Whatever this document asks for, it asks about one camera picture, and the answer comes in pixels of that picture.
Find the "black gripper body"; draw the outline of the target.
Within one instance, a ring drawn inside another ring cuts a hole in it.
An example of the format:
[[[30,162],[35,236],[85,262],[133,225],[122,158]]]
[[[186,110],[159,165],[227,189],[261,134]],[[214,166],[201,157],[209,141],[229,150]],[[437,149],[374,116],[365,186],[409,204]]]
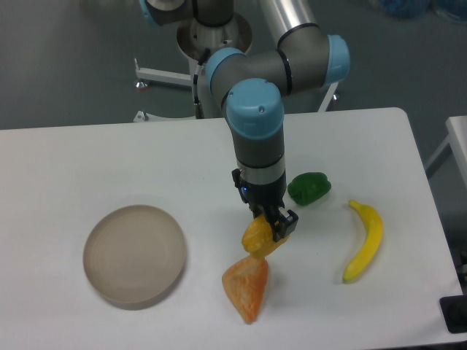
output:
[[[234,186],[240,197],[254,215],[279,215],[279,207],[284,207],[283,197],[286,191],[286,174],[268,184],[253,184],[241,177],[241,171],[232,171]]]

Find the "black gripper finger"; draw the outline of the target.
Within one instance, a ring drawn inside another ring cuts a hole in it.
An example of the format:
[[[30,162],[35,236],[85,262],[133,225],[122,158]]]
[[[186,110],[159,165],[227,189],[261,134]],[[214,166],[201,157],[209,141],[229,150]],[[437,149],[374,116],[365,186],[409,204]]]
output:
[[[283,206],[267,205],[263,208],[266,221],[272,230],[273,241],[287,238],[298,223],[298,215]]]

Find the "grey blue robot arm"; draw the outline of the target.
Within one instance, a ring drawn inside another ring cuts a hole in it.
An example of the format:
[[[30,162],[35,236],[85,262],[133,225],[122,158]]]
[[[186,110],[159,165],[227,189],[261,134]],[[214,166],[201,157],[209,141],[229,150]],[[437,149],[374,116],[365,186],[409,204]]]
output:
[[[262,1],[276,47],[249,55],[250,28],[232,1],[141,1],[146,21],[179,24],[179,46],[196,61],[198,82],[231,130],[237,167],[232,176],[242,200],[264,216],[280,242],[296,228],[298,216],[283,202],[286,191],[282,98],[341,82],[350,72],[350,52],[338,35],[324,34],[308,1]]]

